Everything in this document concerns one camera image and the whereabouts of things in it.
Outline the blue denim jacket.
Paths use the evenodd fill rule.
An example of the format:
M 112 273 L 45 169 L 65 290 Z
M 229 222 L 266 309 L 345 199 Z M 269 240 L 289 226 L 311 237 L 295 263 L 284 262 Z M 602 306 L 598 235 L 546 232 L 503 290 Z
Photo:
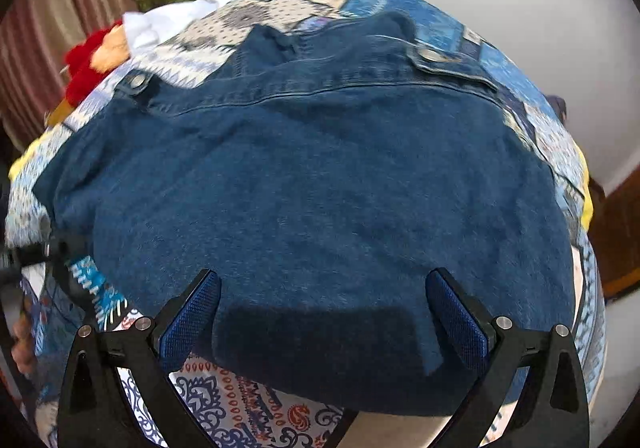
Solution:
M 574 319 L 552 171 L 509 101 L 400 13 L 257 26 L 193 89 L 130 73 L 34 194 L 148 315 L 216 272 L 200 356 L 328 405 L 446 416 L 474 374 L 432 318 L 433 269 L 520 327 Z

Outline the patchwork patterned bedspread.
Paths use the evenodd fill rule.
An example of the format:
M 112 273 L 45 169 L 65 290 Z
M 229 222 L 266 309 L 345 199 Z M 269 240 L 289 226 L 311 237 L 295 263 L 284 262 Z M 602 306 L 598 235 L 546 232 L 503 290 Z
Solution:
M 256 24 L 288 33 L 311 32 L 331 20 L 398 11 L 412 18 L 416 37 L 439 51 L 477 61 L 506 90 L 504 120 L 552 169 L 556 200 L 566 220 L 574 267 L 572 336 L 586 395 L 596 396 L 605 357 L 605 318 L 596 255 L 580 223 L 584 195 L 576 142 L 561 121 L 560 104 L 539 89 L 502 52 L 424 0 L 209 0 L 218 8 L 178 35 L 113 70 L 79 108 L 47 130 L 12 166 L 6 244 L 41 241 L 49 218 L 32 186 L 70 134 L 111 100 L 116 82 L 135 68 L 192 88 L 224 64 Z M 202 427 L 221 447 L 430 446 L 444 419 L 372 416 L 276 392 L 210 362 L 190 357 L 172 378 Z

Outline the brown wooden door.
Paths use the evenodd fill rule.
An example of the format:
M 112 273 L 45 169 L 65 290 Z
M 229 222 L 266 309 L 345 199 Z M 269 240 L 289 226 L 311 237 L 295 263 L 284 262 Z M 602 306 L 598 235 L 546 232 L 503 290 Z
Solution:
M 639 287 L 639 168 L 609 195 L 593 179 L 589 192 L 593 203 L 589 240 L 604 298 L 611 301 Z

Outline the yellow plush toy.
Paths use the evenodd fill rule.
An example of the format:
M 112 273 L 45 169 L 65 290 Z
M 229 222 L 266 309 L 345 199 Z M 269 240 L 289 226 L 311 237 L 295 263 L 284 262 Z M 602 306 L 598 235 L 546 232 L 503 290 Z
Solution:
M 584 205 L 582 205 L 582 215 L 580 216 L 580 223 L 585 231 L 589 231 L 591 220 L 593 219 L 593 201 L 589 190 L 590 172 L 588 164 L 579 145 L 575 145 L 578 153 L 578 159 L 580 167 L 582 168 L 582 194 L 584 195 Z

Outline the red plush toy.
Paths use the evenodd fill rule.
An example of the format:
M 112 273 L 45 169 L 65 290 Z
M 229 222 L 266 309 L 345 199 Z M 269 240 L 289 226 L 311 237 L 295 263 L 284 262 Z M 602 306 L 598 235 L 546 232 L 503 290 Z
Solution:
M 70 75 L 64 99 L 77 108 L 112 70 L 129 58 L 129 44 L 121 20 L 90 34 L 64 56 Z

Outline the striped brown curtain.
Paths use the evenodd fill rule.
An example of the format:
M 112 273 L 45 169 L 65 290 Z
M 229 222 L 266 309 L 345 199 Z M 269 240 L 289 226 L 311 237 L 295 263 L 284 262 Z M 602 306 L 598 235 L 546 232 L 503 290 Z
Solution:
M 1 19 L 1 129 L 23 151 L 63 98 L 65 53 L 134 0 L 13 0 Z

